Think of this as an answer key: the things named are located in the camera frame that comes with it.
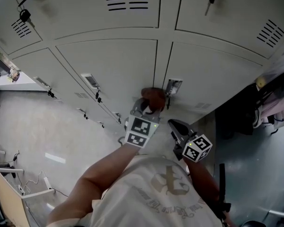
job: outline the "tiled floor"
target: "tiled floor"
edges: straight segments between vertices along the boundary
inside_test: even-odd
[[[238,225],[256,220],[275,227],[280,218],[268,211],[284,212],[284,127],[270,135],[273,131],[273,126],[261,126],[251,136],[236,133],[230,140],[217,134],[215,162],[225,164],[226,200]]]
[[[11,161],[19,150],[16,168],[25,171],[19,174],[22,185],[28,179],[37,181],[37,175],[43,170],[52,187],[68,195],[90,165],[120,146],[112,133],[91,120],[85,120],[75,109],[54,101],[45,93],[0,92],[0,105],[0,149],[6,151],[5,157],[0,156],[0,162]],[[204,129],[204,122],[201,124],[200,128]],[[208,128],[205,133],[210,140],[214,139]],[[172,152],[174,141],[169,131],[158,132],[154,139],[140,152],[175,160]],[[65,163],[46,158],[46,153],[64,159]],[[207,157],[211,171],[213,156],[214,150]],[[18,179],[10,175],[7,178],[15,186],[19,184]],[[43,174],[40,178],[38,185],[28,183],[31,192],[46,190]],[[55,207],[64,199],[56,193],[42,201],[28,201],[27,205],[38,224],[45,226],[46,216],[51,211],[48,204]],[[31,226],[36,226],[28,216]]]

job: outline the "locker lock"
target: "locker lock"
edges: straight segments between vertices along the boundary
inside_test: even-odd
[[[48,96],[51,96],[52,98],[55,96],[54,93],[52,93],[52,89],[49,89],[49,91],[47,92]]]

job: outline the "person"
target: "person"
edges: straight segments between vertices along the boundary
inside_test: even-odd
[[[88,168],[48,227],[223,226],[208,206],[219,188],[201,163],[184,158],[190,179],[177,163],[139,149],[124,144]]]

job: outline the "locker door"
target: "locker door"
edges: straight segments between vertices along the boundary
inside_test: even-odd
[[[157,27],[159,6],[160,0],[28,0],[25,3],[36,29],[54,39],[108,28]]]
[[[20,56],[13,62],[30,78],[38,77],[38,82],[48,84],[62,101],[87,112],[90,119],[96,122],[114,121],[73,79],[48,48]]]
[[[86,41],[58,46],[59,51],[93,93],[90,74],[100,86],[100,97],[110,111],[127,118],[141,89],[152,87],[155,40],[113,39]]]
[[[183,80],[178,93],[171,98],[170,110],[194,112],[200,118],[240,92],[262,72],[260,65],[241,57],[173,43],[163,89],[169,79]]]
[[[28,24],[19,19],[16,0],[0,0],[0,47],[7,53],[41,41]]]
[[[219,38],[269,58],[284,41],[284,0],[181,0],[177,30]]]

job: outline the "white t-shirt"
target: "white t-shirt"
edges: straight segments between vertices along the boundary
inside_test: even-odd
[[[93,212],[48,227],[222,227],[175,162],[135,156]]]

